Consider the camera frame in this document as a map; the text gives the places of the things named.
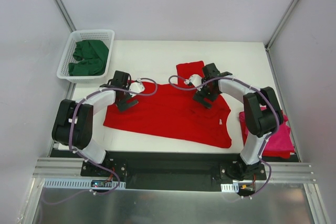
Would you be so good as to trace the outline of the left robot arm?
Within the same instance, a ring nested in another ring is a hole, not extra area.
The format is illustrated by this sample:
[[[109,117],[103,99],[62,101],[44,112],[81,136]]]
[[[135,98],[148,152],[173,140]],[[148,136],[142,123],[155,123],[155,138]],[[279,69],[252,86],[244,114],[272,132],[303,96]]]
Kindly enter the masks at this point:
[[[85,98],[61,101],[52,139],[83,156],[88,171],[98,176],[113,175],[109,153],[93,139],[93,117],[110,105],[115,105],[119,112],[128,110],[138,103],[134,97],[144,90],[141,81],[132,81],[129,73],[116,71],[112,79]]]

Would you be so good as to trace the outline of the white plastic basket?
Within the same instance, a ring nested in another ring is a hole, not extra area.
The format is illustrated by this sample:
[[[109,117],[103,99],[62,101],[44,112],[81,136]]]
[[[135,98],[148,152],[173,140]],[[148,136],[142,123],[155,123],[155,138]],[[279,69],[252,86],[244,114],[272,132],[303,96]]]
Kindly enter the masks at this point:
[[[76,30],[68,38],[57,77],[72,83],[93,83],[108,73],[115,32],[109,29]]]

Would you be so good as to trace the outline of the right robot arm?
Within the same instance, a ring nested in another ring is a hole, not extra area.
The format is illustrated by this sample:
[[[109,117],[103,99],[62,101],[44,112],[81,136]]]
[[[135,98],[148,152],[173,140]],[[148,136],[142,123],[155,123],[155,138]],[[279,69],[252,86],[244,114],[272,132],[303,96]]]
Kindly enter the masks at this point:
[[[270,137],[284,122],[281,108],[271,87],[257,89],[236,79],[229,72],[219,72],[214,63],[202,68],[203,77],[193,74],[188,81],[196,87],[193,99],[206,108],[224,93],[243,104],[247,140],[237,161],[228,166],[226,176],[235,180],[250,178],[261,165],[261,158]]]

